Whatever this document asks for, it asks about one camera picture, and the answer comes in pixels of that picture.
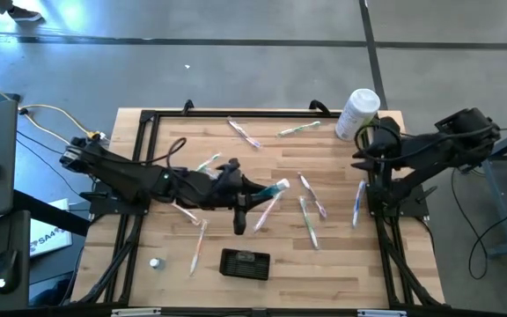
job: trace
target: shoe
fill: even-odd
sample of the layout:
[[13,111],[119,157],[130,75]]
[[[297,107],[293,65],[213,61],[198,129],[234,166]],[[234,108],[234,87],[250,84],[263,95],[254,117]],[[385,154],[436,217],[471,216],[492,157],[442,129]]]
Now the shoe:
[[18,6],[14,6],[13,9],[7,11],[9,16],[15,20],[15,22],[21,21],[38,21],[42,18],[41,14],[35,11],[29,11]]

